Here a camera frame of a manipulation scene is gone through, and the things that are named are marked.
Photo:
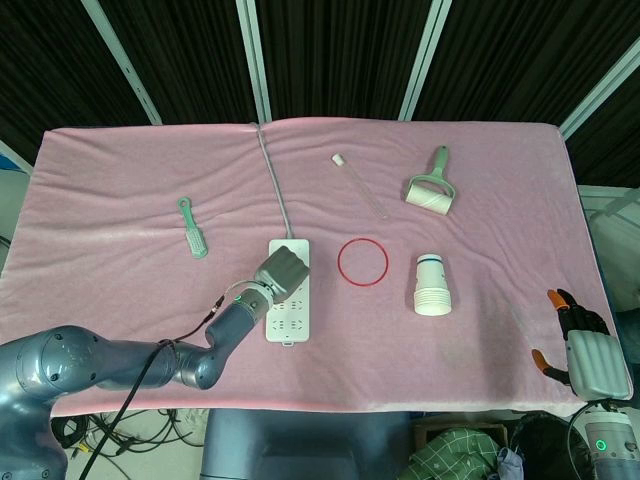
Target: table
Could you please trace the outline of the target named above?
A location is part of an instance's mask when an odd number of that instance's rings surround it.
[[[263,126],[298,238],[311,242],[310,341],[285,348],[264,323],[209,391],[170,384],[133,408],[314,411],[544,409],[581,402],[543,377],[540,348],[566,365],[546,291],[565,288],[614,326],[562,137],[526,123],[301,118]],[[443,217],[402,201],[448,145],[458,191]],[[330,160],[340,152],[390,212],[379,220]],[[176,201],[189,196],[209,244],[196,260]],[[340,247],[367,236],[389,253],[374,287],[347,284]],[[46,132],[0,280],[0,342],[61,324],[111,339],[190,330],[226,286],[250,278],[284,226],[253,125]],[[445,259],[453,312],[413,312],[415,263]],[[374,262],[362,255],[363,265]],[[204,336],[194,337],[205,345]],[[92,388],[56,415],[117,409]]]

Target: green cloth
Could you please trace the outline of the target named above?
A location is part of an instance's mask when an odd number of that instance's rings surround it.
[[[496,470],[498,450],[486,433],[453,428],[413,454],[398,480],[484,480]]]

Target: power outlet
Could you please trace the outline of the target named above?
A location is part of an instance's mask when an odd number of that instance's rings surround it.
[[[269,242],[269,255],[282,246],[295,253],[309,266],[309,240],[291,238]],[[290,347],[309,340],[309,275],[298,289],[284,302],[276,303],[267,312],[266,337],[269,342],[282,343]]]

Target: red rubber band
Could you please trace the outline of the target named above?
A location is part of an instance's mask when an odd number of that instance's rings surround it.
[[[344,252],[344,250],[351,245],[352,243],[355,242],[369,242],[369,243],[373,243],[376,247],[378,247],[380,249],[380,251],[382,252],[382,254],[384,255],[384,272],[382,272],[382,275],[380,275],[380,277],[378,277],[376,280],[374,280],[373,282],[369,282],[369,283],[360,283],[360,282],[356,282],[354,280],[351,280],[346,273],[344,273],[344,270],[342,270],[342,264],[341,264],[341,259],[342,259],[342,253]],[[351,285],[355,285],[356,287],[372,287],[373,285],[380,283],[380,281],[385,277],[385,275],[387,274],[387,272],[389,271],[389,255],[387,255],[387,251],[384,249],[384,247],[382,245],[380,245],[378,242],[376,242],[375,240],[372,240],[370,238],[366,238],[366,237],[358,237],[358,238],[354,238],[349,240],[347,243],[345,243],[342,248],[340,249],[340,252],[338,253],[338,271],[340,272],[340,275],[342,275],[342,278],[344,278],[347,282],[349,282]]]

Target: black curtain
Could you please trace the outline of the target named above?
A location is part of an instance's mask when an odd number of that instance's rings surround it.
[[[0,2],[0,139],[34,163],[45,130],[148,119],[79,1]]]
[[[637,1],[456,0],[414,120],[560,125],[639,36]]]
[[[578,183],[640,187],[640,69],[567,140]]]
[[[429,0],[259,0],[273,119],[397,119]]]
[[[101,0],[163,123],[257,120],[234,0]]]

